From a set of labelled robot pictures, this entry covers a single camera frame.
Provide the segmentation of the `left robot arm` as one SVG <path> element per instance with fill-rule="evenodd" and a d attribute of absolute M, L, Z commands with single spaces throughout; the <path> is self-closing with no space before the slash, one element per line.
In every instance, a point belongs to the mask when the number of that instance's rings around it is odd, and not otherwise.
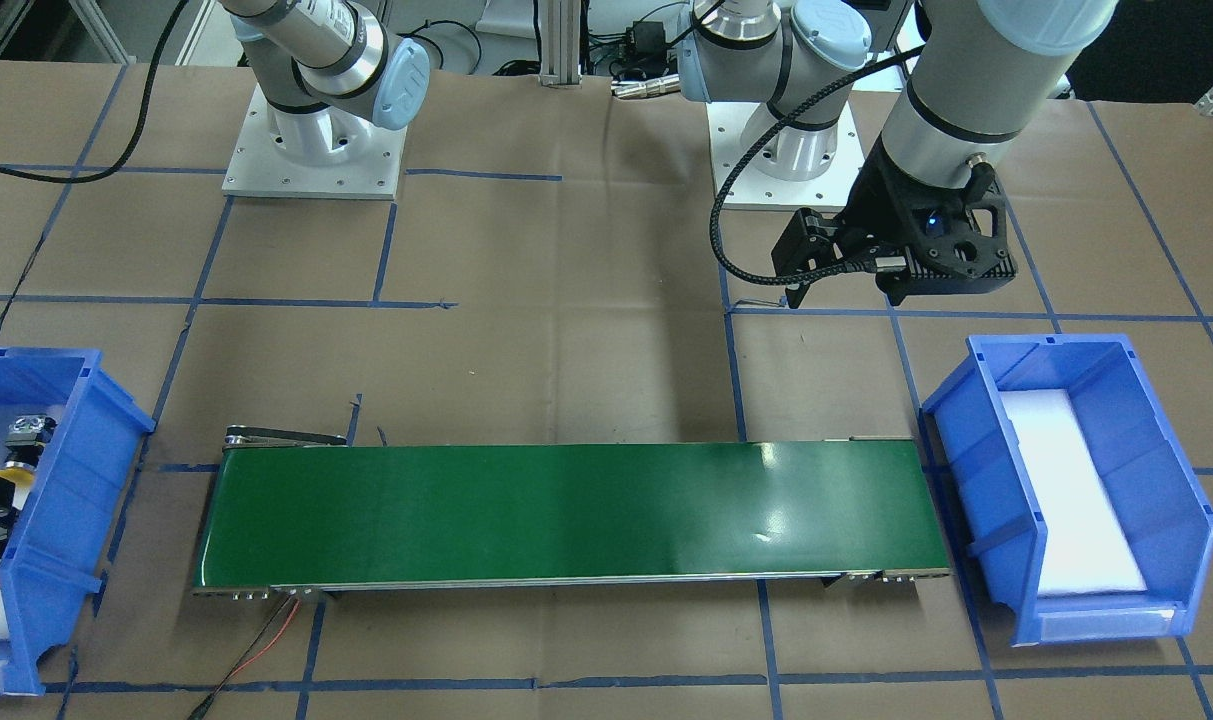
<path fill-rule="evenodd" d="M 682 95 L 757 105 L 746 149 L 712 201 L 717 263 L 740 281 L 784 287 L 788 307 L 822 278 L 861 272 L 893 305 L 1006 286 L 1018 269 L 996 164 L 1114 12 L 1114 1 L 927 1 L 926 41 L 869 61 L 869 22 L 844 1 L 690 2 Z M 769 275 L 734 264 L 721 215 L 744 170 L 801 179 L 803 168 L 781 167 L 780 147 L 827 141 L 854 82 L 902 61 L 913 69 L 839 213 L 795 211 Z"/>

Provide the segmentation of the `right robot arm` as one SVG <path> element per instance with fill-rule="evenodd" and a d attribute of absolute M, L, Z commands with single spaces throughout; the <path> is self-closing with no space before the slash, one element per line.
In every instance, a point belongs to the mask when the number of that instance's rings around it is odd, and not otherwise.
<path fill-rule="evenodd" d="M 164 361 L 197 389 L 187 337 L 267 301 L 378 304 L 395 202 L 230 199 L 217 172 L 234 152 L 250 81 L 341 119 L 397 119 L 414 44 L 337 1 L 237 1 L 255 35 L 249 70 L 204 78 L 91 64 L 0 61 L 0 345 L 103 348 L 109 373 L 163 416 Z"/>

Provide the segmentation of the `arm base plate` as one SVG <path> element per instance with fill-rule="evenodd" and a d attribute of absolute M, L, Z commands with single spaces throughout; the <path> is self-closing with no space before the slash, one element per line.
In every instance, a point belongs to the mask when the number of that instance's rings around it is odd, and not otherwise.
<path fill-rule="evenodd" d="M 394 201 L 405 128 L 335 108 L 281 112 L 254 88 L 222 183 L 228 196 Z"/>
<path fill-rule="evenodd" d="M 774 118 L 762 102 L 712 102 L 707 118 L 714 190 L 721 190 L 730 170 Z M 821 131 L 781 128 L 738 176 L 724 208 L 792 211 L 807 206 L 836 213 L 847 205 L 862 160 L 856 122 L 844 105 L 835 126 Z"/>

